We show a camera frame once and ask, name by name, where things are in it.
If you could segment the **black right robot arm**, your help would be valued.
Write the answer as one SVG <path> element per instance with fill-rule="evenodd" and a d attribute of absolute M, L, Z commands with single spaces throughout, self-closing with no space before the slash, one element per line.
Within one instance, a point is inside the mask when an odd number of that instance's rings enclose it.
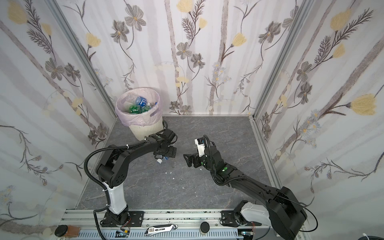
<path fill-rule="evenodd" d="M 226 163 L 215 143 L 206 135 L 195 139 L 195 144 L 196 153 L 183 155 L 188 167 L 204 167 L 216 185 L 232 187 L 260 201 L 269 214 L 270 226 L 283 239 L 294 240 L 299 232 L 310 233 L 318 228 L 319 223 L 316 222 L 314 229 L 302 230 L 310 210 L 299 202 L 290 189 L 278 189 L 258 182 Z"/>

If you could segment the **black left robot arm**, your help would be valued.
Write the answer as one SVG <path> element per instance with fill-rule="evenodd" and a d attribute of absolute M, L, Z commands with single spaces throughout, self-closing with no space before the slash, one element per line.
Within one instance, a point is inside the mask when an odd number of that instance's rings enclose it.
<path fill-rule="evenodd" d="M 90 153 L 84 160 L 84 171 L 91 181 L 102 187 L 107 203 L 93 210 L 95 226 L 102 240 L 102 227 L 123 227 L 132 219 L 126 200 L 124 183 L 130 178 L 134 162 L 153 154 L 156 160 L 175 158 L 178 136 L 162 121 L 162 129 L 144 140 L 125 146 L 110 145 Z"/>

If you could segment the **clear bottle blue label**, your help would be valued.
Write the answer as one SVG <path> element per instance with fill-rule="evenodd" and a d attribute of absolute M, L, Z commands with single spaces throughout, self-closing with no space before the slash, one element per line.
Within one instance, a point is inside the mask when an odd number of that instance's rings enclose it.
<path fill-rule="evenodd" d="M 132 104 L 138 105 L 140 107 L 145 107 L 147 105 L 147 99 L 136 94 L 128 94 L 126 100 Z"/>

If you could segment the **green soda bottle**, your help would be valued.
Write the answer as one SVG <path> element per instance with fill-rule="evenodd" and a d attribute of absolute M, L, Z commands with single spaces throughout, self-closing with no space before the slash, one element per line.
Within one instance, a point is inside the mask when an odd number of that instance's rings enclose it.
<path fill-rule="evenodd" d="M 144 106 L 144 107 L 141 108 L 141 111 L 142 111 L 142 113 L 145 113 L 145 112 L 148 112 L 151 109 L 152 109 L 151 106 Z"/>
<path fill-rule="evenodd" d="M 128 110 L 129 114 L 141 114 L 142 112 L 142 107 L 140 105 L 131 105 Z"/>

